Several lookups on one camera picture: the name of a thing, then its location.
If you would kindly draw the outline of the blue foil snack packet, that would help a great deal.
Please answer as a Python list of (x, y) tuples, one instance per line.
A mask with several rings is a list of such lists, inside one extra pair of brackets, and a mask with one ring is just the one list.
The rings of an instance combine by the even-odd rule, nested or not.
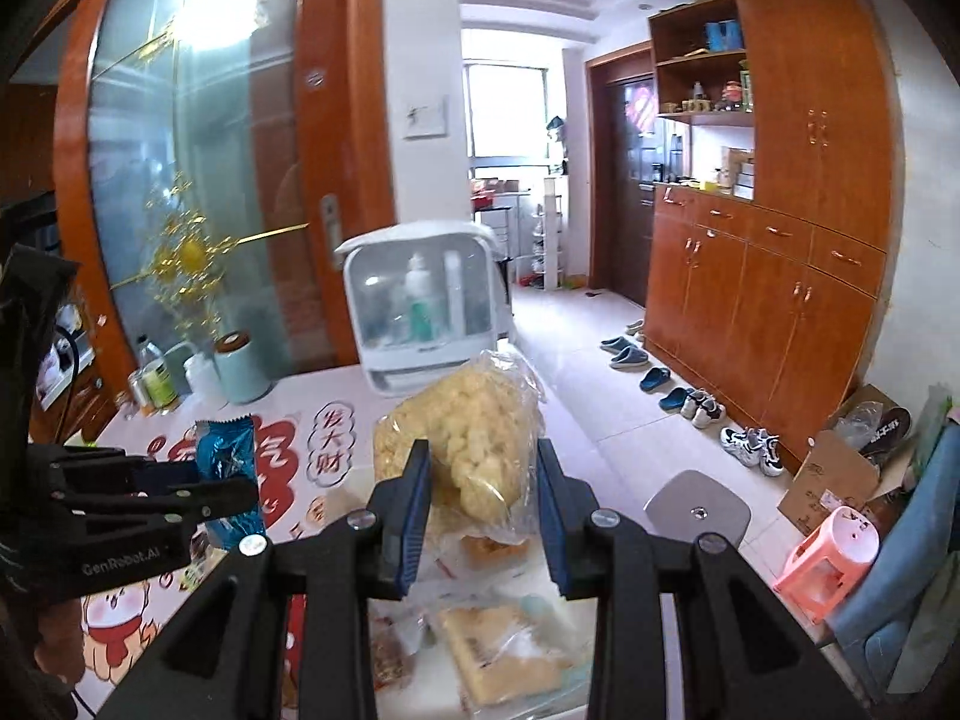
[(244, 479), (244, 504), (237, 514), (206, 524), (215, 546), (231, 551), (247, 535), (263, 535), (256, 472), (256, 425), (250, 416), (229, 421), (197, 422), (195, 463), (205, 481)]

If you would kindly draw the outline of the large zip bag yellow snack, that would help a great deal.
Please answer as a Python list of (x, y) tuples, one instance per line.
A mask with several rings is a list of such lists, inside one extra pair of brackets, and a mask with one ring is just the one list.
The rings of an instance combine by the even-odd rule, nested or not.
[(444, 598), (428, 619), (470, 717), (544, 717), (583, 700), (592, 640), (543, 596)]

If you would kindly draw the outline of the puffed rice cake packet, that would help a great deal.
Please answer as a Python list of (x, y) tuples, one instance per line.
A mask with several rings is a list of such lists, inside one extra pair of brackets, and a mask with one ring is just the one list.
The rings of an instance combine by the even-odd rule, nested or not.
[(540, 401), (542, 387), (521, 356), (485, 349), (377, 422), (374, 477), (402, 475), (413, 444), (426, 440), (433, 485), (428, 539), (524, 543), (535, 533)]

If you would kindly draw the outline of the red nut snack packet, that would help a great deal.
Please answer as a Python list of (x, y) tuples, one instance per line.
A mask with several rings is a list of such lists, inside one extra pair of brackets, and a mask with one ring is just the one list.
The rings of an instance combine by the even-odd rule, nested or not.
[(375, 616), (370, 621), (371, 665), (376, 691), (405, 688), (412, 681), (416, 654), (423, 644), (420, 616)]

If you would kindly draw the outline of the orange crab noodle snack packet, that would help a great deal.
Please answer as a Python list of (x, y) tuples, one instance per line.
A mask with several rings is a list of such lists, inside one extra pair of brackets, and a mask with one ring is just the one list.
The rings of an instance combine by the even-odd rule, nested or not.
[(467, 564), (474, 571), (483, 571), (524, 561), (529, 543), (523, 541), (519, 544), (505, 544), (486, 536), (462, 536), (460, 549)]

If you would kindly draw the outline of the clear bottle green label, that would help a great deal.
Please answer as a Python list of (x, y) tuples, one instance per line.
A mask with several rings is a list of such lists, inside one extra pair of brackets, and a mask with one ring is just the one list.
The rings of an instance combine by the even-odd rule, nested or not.
[(179, 394), (167, 367), (166, 356), (146, 335), (140, 335), (137, 344), (140, 377), (151, 403), (158, 411), (174, 410), (179, 403)]

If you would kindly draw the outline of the pink plastic stool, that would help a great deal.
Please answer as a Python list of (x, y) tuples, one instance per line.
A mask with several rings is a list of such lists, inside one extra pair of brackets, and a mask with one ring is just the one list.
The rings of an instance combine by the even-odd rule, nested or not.
[(872, 522), (841, 505), (789, 553), (773, 589), (812, 622), (822, 622), (866, 577), (878, 550)]

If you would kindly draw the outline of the white plastic storage bin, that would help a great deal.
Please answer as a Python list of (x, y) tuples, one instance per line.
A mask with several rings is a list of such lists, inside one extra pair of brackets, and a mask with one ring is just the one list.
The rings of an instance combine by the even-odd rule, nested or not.
[[(498, 522), (539, 530), (551, 582), (566, 600), (596, 600), (589, 717), (664, 717), (658, 552), (665, 539), (597, 504), (589, 484), (565, 476), (548, 442), (539, 442), (521, 466), (519, 505), (480, 473), (467, 473), (464, 483), (466, 511), (478, 514), (493, 504)], [(430, 447), (419, 440), (404, 473), (379, 483), (363, 509), (278, 548), (291, 572), (301, 575), (308, 598), (301, 717), (376, 717), (368, 605), (404, 600), (413, 587), (432, 490)], [(434, 619), (480, 704), (560, 689), (562, 651), (521, 606), (462, 590), (434, 606)]]

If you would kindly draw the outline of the teal canister brown lid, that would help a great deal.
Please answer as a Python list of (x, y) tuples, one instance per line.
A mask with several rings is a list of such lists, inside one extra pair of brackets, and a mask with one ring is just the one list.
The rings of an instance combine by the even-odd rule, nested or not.
[(217, 338), (213, 355), (221, 387), (231, 405), (252, 403), (270, 392), (272, 382), (260, 364), (251, 335), (245, 330)]

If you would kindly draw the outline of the blue chair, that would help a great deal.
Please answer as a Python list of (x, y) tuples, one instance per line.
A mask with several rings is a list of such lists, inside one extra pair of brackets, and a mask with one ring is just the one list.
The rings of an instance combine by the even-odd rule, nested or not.
[(872, 702), (924, 691), (958, 642), (958, 426), (947, 424), (871, 570), (828, 616)]

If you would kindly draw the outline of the cardboard box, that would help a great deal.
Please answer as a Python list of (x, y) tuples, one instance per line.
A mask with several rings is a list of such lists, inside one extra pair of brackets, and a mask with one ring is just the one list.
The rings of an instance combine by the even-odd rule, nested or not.
[(882, 538), (893, 528), (913, 492), (910, 463), (913, 428), (893, 438), (880, 460), (862, 455), (835, 431), (861, 403), (880, 403), (884, 413), (898, 405), (873, 385), (862, 385), (827, 419), (814, 437), (811, 451), (778, 504), (778, 511), (804, 536), (810, 535), (841, 504), (864, 514)]

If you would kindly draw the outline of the blue slippers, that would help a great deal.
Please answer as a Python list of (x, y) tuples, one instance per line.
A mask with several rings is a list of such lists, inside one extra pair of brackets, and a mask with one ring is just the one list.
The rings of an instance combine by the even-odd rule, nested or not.
[(661, 390), (672, 382), (672, 372), (665, 366), (652, 364), (649, 353), (641, 344), (643, 330), (642, 320), (630, 323), (621, 335), (602, 340), (599, 348), (610, 356), (608, 366), (612, 367), (613, 371), (643, 371), (644, 377), (640, 382), (640, 390), (645, 394), (654, 394), (656, 390)]

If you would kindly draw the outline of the wooden cabinet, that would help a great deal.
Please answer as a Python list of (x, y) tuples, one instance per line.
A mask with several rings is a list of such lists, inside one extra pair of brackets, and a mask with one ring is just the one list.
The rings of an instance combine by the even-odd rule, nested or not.
[(664, 119), (745, 127), (716, 190), (659, 185), (646, 341), (789, 468), (848, 395), (892, 242), (890, 60), (867, 0), (654, 16)]

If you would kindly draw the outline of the white cabinet with clear door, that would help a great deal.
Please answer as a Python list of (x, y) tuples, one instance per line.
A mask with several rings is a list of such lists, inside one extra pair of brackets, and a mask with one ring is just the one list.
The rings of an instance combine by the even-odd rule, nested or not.
[(335, 249), (359, 364), (386, 397), (418, 392), (512, 328), (505, 254), (473, 221), (394, 224)]

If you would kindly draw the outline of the glass sliding door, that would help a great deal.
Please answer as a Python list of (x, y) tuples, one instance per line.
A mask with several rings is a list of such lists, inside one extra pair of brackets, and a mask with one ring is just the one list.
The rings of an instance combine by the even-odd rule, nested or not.
[(382, 5), (60, 2), (57, 213), (110, 387), (140, 337), (356, 361), (338, 246), (395, 218)]

